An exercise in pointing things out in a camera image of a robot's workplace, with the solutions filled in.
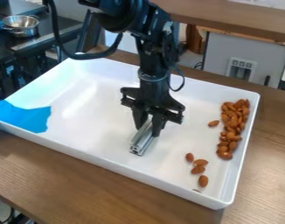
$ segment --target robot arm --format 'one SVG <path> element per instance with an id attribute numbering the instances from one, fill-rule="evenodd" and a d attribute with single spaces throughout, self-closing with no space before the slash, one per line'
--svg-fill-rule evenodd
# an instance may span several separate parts
<path id="1" fill-rule="evenodd" d="M 52 0 L 48 1 L 52 11 L 56 11 Z M 170 70 L 176 67 L 178 59 L 170 15 L 149 0 L 79 0 L 79 3 L 98 9 L 100 12 L 96 13 L 96 17 L 101 26 L 107 31 L 119 33 L 106 56 L 116 50 L 123 32 L 130 32 L 136 39 L 140 56 L 140 87 L 121 89 L 122 105 L 132 108 L 136 128 L 141 129 L 149 115 L 152 137 L 159 137 L 168 121 L 180 124 L 185 107 L 170 96 Z M 53 30 L 57 38 L 58 29 L 54 29 L 54 20 Z M 73 55 L 72 58 L 94 59 L 104 57 L 103 54 L 99 53 L 98 57 L 95 54 Z M 183 85 L 184 82 L 174 91 L 180 90 Z"/>

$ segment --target stainless steel bowl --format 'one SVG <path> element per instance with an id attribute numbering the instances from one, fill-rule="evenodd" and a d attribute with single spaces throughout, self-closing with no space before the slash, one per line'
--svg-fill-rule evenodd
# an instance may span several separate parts
<path id="1" fill-rule="evenodd" d="M 38 34 L 39 21 L 35 16 L 9 16 L 3 19 L 3 29 L 16 38 L 30 38 Z"/>

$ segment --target pile of almonds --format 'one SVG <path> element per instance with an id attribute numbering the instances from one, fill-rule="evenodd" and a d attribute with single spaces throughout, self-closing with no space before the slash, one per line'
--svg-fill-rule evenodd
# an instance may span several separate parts
<path id="1" fill-rule="evenodd" d="M 194 156 L 192 155 L 192 153 L 187 153 L 185 158 L 187 162 L 193 163 Z M 205 171 L 205 166 L 208 164 L 208 161 L 204 159 L 197 159 L 194 161 L 193 164 L 194 164 L 194 168 L 191 170 L 191 173 L 200 174 Z M 208 185 L 208 181 L 209 179 L 205 175 L 202 175 L 198 178 L 198 183 L 201 187 L 206 187 Z"/>
<path id="2" fill-rule="evenodd" d="M 237 102 L 225 102 L 221 106 L 221 120 L 224 123 L 224 131 L 220 133 L 220 142 L 216 153 L 220 158 L 229 160 L 242 139 L 240 134 L 246 127 L 249 114 L 249 100 L 238 100 Z M 209 127 L 216 127 L 219 121 L 209 122 Z"/>

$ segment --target plastic tray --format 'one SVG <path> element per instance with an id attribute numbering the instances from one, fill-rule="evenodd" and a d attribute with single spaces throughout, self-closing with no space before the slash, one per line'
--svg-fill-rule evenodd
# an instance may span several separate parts
<path id="1" fill-rule="evenodd" d="M 120 104 L 120 88 L 138 86 L 137 68 L 110 59 L 67 59 L 7 99 L 24 109 L 51 105 L 47 132 L 33 134 L 4 122 L 0 129 L 211 209 L 233 203 L 260 96 L 187 78 L 182 91 L 171 93 L 186 106 L 184 123 L 168 122 L 138 157 L 129 153 L 136 133 L 131 109 Z M 182 81 L 176 75 L 171 80 L 173 87 Z M 220 118 L 222 102 L 241 98 L 251 102 L 251 113 L 233 159 L 223 161 L 215 153 L 222 125 L 211 129 L 207 123 Z M 209 161 L 204 189 L 198 186 L 198 175 L 190 173 L 187 152 Z"/>

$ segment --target black cable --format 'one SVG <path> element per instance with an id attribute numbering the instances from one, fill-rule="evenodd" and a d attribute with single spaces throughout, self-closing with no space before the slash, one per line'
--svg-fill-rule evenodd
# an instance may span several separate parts
<path id="1" fill-rule="evenodd" d="M 179 75 L 182 76 L 183 81 L 182 81 L 182 84 L 180 85 L 180 87 L 178 87 L 178 88 L 176 88 L 176 89 L 174 89 L 174 88 L 172 88 L 172 87 L 170 86 L 169 81 L 168 81 L 168 84 L 169 84 L 169 88 L 170 88 L 171 91 L 173 91 L 173 92 L 178 92 L 178 91 L 180 91 L 180 90 L 184 87 L 184 85 L 185 85 L 185 77 L 184 77 L 184 74 L 182 73 L 182 71 L 177 67 L 177 65 L 175 65 L 173 68 L 174 68 L 174 70 L 177 72 L 177 74 L 179 74 Z"/>
<path id="2" fill-rule="evenodd" d="M 194 66 L 194 69 L 195 69 L 195 68 L 198 68 L 198 67 L 201 67 L 202 65 L 203 65 L 203 62 L 200 61 L 199 63 L 197 63 L 197 64 Z"/>
<path id="3" fill-rule="evenodd" d="M 61 40 L 60 40 L 60 35 L 59 35 L 59 23 L 58 23 L 58 12 L 56 10 L 55 3 L 53 0 L 47 0 L 51 13 L 52 13 L 52 28 L 53 28 L 53 33 L 55 40 L 60 48 L 60 50 L 69 58 L 73 60 L 94 60 L 94 59 L 99 59 L 99 58 L 105 58 L 111 54 L 113 54 L 118 45 L 120 44 L 122 40 L 122 33 L 119 33 L 115 39 L 115 42 L 104 52 L 97 52 L 97 53 L 86 53 L 86 54 L 75 54 L 75 53 L 69 53 L 65 47 L 63 46 Z"/>

